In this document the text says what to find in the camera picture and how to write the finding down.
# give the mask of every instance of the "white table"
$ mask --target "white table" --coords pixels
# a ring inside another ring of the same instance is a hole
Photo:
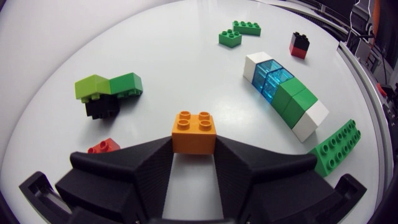
[[[219,45],[218,34],[234,20],[258,22],[261,37],[245,35],[234,49]],[[295,31],[310,40],[305,60],[289,53]],[[364,97],[337,46],[312,22],[259,2],[181,1],[132,16],[76,52],[34,96],[9,142],[1,190],[22,223],[42,223],[18,188],[26,178],[40,170],[55,184],[72,168],[72,152],[85,152],[109,137],[128,147],[170,136],[181,110],[208,111],[220,136],[286,154],[307,153],[353,118],[362,139],[325,180],[334,187],[349,173],[368,189],[343,221],[364,223],[373,214],[379,183],[376,138]],[[292,72],[330,110],[303,144],[242,76],[245,56],[260,51]],[[123,103],[116,119],[86,117],[74,83],[93,73],[113,78],[129,72],[142,78],[141,97]],[[212,156],[175,155],[163,217],[223,217]]]

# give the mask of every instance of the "green brick stud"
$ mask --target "green brick stud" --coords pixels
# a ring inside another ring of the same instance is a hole
[[[287,105],[290,100],[297,93],[300,93],[305,89],[303,83],[300,82],[297,78],[291,78],[281,84],[279,84],[278,89],[276,90],[274,99],[272,100],[272,107],[282,116],[285,111]]]
[[[361,132],[356,129],[355,121],[349,120],[332,136],[309,152],[318,158],[315,171],[322,177],[329,175],[341,164],[360,139]]]
[[[233,21],[232,26],[234,31],[238,31],[240,34],[258,35],[261,34],[261,28],[257,22],[238,22]]]
[[[76,99],[87,103],[90,99],[98,100],[101,94],[111,94],[111,86],[107,78],[91,75],[75,82]]]
[[[141,78],[135,73],[112,78],[109,83],[111,85],[111,94],[116,95],[117,98],[127,98],[142,93]]]
[[[229,29],[218,34],[218,42],[232,48],[242,43],[242,35]]]
[[[281,117],[292,129],[303,116],[304,112],[308,110],[317,100],[318,98],[316,98],[316,96],[314,96],[310,90],[305,88],[292,97]]]

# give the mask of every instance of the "red lego brick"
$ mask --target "red lego brick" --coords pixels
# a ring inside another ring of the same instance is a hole
[[[102,152],[112,152],[119,150],[120,146],[113,141],[111,138],[108,138],[105,141],[101,141],[96,146],[93,146],[87,150],[87,153],[102,153]]]
[[[294,47],[292,43],[290,43],[289,50],[291,55],[299,57],[301,59],[305,59],[305,55],[307,54],[307,51]]]

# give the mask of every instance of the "black plastic part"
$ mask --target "black plastic part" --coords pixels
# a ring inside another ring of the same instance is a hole
[[[30,204],[50,223],[66,223],[70,214],[49,199],[59,196],[53,191],[42,172],[36,172],[19,186]]]
[[[294,47],[302,49],[304,51],[307,51],[308,47],[310,46],[310,42],[308,41],[307,36],[305,36],[304,34],[300,35],[298,32],[293,33],[291,43]]]
[[[235,220],[227,218],[223,220],[203,220],[203,221],[185,221],[185,220],[166,220],[153,218],[148,224],[237,224]]]
[[[162,216],[173,156],[170,137],[108,153],[74,152],[73,170],[55,186],[70,205],[143,223]]]
[[[110,118],[120,111],[118,98],[114,95],[102,94],[98,100],[89,100],[85,105],[87,116],[93,119]]]
[[[0,223],[18,224],[19,221],[0,192]]]
[[[311,154],[293,156],[217,136],[215,165],[224,217],[238,223],[337,223],[364,195],[344,175],[333,189]]]
[[[225,218],[239,218],[251,187],[314,169],[313,154],[285,155],[217,136],[215,166]]]

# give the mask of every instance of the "metal frame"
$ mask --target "metal frame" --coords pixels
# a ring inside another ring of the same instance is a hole
[[[377,93],[373,81],[364,70],[355,56],[343,42],[339,43],[337,52],[351,70],[368,106],[371,114],[374,133],[376,135],[377,150],[379,153],[379,189],[377,191],[376,207],[380,204],[384,192],[392,179],[393,160],[392,145],[386,116],[382,108],[382,97]]]

